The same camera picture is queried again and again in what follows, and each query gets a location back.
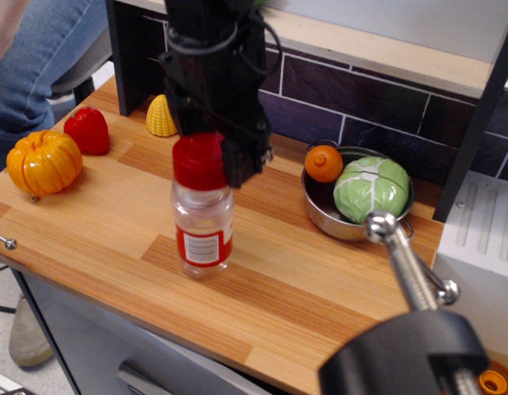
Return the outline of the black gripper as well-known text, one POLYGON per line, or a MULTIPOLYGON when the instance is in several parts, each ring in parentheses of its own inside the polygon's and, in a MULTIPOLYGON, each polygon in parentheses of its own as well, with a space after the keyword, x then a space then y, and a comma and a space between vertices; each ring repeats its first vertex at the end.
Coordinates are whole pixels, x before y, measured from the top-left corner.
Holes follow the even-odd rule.
POLYGON ((272 125, 259 101, 263 78, 242 53, 181 53, 159 57, 165 72, 165 97, 181 136, 197 132, 225 135, 221 143, 227 183, 240 188, 273 158, 272 125))

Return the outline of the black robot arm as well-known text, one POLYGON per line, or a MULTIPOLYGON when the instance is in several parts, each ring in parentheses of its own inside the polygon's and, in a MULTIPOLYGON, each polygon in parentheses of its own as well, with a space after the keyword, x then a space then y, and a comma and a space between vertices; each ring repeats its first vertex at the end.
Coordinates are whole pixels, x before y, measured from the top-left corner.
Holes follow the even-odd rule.
POLYGON ((165 96, 179 133, 224 135, 227 182, 240 188, 273 158, 272 125, 259 101, 265 79, 279 69, 266 60, 265 35, 278 40, 259 1, 168 1, 165 96))

